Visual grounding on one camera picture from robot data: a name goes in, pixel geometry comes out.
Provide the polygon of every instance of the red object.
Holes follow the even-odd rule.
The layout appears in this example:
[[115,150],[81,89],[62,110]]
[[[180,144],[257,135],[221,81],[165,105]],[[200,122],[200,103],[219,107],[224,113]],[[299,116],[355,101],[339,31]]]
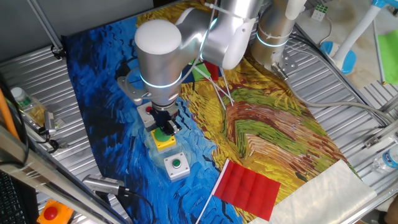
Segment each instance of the red object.
[[58,215],[58,210],[54,207],[49,207],[44,211],[44,218],[46,220],[53,220]]
[[205,66],[211,75],[211,79],[213,81],[217,81],[218,80],[218,66],[213,65],[210,62],[205,62]]
[[280,183],[227,160],[214,196],[269,221]]
[[151,106],[148,106],[148,107],[145,109],[145,111],[147,112],[147,114],[150,114],[150,112],[152,111],[152,107],[151,107]]

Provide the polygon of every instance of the flag pole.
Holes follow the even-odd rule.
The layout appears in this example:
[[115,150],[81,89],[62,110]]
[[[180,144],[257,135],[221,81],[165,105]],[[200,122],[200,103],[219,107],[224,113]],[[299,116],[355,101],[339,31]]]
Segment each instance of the flag pole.
[[198,223],[199,223],[201,216],[203,215],[203,213],[204,213],[205,210],[206,210],[207,205],[209,204],[209,201],[210,201],[210,199],[211,199],[211,196],[213,196],[213,195],[210,194],[210,196],[209,196],[209,198],[207,199],[207,202],[206,202],[206,204],[205,204],[205,207],[204,207],[203,210],[201,211],[201,213],[200,213],[200,215],[199,215],[199,217],[198,217],[198,220],[197,220],[197,222],[196,222],[195,224],[198,224]]
[[220,184],[221,179],[222,179],[223,176],[224,176],[224,173],[225,173],[225,170],[226,170],[228,164],[229,164],[229,159],[226,160],[226,162],[225,162],[225,164],[224,164],[224,167],[223,167],[223,170],[221,171],[220,176],[218,177],[218,180],[217,180],[217,182],[216,182],[216,185],[213,187],[213,190],[211,191],[211,194],[210,194],[209,198],[207,199],[207,202],[206,202],[206,204],[205,204],[205,207],[202,209],[202,211],[201,211],[201,213],[200,213],[200,215],[199,215],[199,217],[198,217],[198,220],[197,220],[197,222],[195,222],[195,224],[198,224],[198,223],[199,223],[201,216],[203,215],[203,213],[204,213],[205,210],[206,210],[207,205],[209,204],[209,201],[210,201],[210,199],[211,199],[211,196],[213,196],[214,193],[216,192],[216,189],[217,189],[218,185]]

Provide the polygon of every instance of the green object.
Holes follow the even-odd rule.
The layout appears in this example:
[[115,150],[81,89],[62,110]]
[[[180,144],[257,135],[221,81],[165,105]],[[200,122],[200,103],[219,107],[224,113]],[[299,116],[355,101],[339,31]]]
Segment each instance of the green object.
[[[204,64],[197,65],[196,68],[199,68],[199,70],[203,71],[203,73],[206,74],[207,77],[211,77],[210,72],[207,70],[207,68]],[[199,73],[195,69],[192,70],[192,76],[193,76],[193,79],[195,80],[195,82],[206,80],[206,78],[203,77],[203,75],[201,75],[201,73]]]
[[398,30],[378,35],[381,63],[386,83],[398,84]]
[[326,13],[328,10],[328,6],[324,6],[324,5],[317,5],[317,7],[315,8],[316,11],[320,11],[322,13]]
[[176,159],[176,160],[173,161],[173,166],[175,168],[178,168],[180,165],[181,165],[181,161],[179,159]]
[[154,136],[156,138],[156,141],[160,141],[160,142],[167,142],[171,137],[165,135],[162,130],[160,130],[160,128],[157,128],[155,130]]

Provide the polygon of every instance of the yellow button base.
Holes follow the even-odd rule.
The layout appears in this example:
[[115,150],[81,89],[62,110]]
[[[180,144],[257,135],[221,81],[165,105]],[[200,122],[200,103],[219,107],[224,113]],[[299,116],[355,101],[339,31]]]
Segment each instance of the yellow button base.
[[160,141],[156,140],[156,138],[155,138],[155,130],[151,131],[150,133],[152,134],[152,138],[154,139],[156,148],[159,152],[163,151],[164,149],[167,149],[168,147],[175,146],[175,137],[174,136],[172,136],[166,142],[160,142]]

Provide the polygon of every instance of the plastic bottle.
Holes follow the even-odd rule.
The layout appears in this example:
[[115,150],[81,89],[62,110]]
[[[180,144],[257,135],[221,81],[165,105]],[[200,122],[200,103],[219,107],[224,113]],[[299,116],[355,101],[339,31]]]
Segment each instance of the plastic bottle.
[[13,88],[11,93],[25,115],[40,127],[44,126],[45,107],[41,102],[26,94],[25,91],[19,87]]
[[398,169],[398,146],[394,146],[373,161],[373,170],[381,173]]

